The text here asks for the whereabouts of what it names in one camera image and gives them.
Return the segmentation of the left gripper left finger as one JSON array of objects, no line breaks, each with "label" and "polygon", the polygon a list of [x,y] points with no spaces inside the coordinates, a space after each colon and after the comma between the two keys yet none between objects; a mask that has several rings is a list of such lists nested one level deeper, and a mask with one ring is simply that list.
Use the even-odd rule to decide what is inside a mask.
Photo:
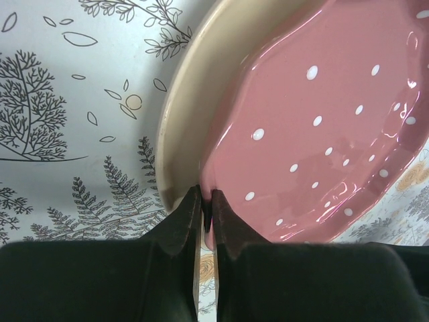
[{"label": "left gripper left finger", "polygon": [[2,321],[196,321],[202,198],[138,239],[1,248]]}]

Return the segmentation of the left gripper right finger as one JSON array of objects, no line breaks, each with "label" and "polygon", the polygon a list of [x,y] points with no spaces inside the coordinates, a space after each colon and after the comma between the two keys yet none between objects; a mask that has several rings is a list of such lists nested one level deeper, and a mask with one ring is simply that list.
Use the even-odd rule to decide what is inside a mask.
[{"label": "left gripper right finger", "polygon": [[271,243],[212,193],[218,321],[421,321],[419,246]]}]

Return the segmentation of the maroon scalloped plate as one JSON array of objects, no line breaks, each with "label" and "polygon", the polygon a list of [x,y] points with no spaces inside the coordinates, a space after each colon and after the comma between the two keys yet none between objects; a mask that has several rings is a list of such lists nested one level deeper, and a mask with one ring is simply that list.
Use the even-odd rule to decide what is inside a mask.
[{"label": "maroon scalloped plate", "polygon": [[428,2],[306,1],[248,56],[200,162],[212,229],[222,192],[272,242],[329,242],[428,140]]}]

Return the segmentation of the blue round plate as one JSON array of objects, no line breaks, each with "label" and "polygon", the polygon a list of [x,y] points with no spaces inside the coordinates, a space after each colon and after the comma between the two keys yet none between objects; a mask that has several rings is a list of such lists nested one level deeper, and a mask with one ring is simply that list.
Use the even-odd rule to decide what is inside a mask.
[{"label": "blue round plate", "polygon": [[247,54],[301,1],[215,1],[196,29],[164,101],[156,180],[167,212],[198,182],[208,127]]}]

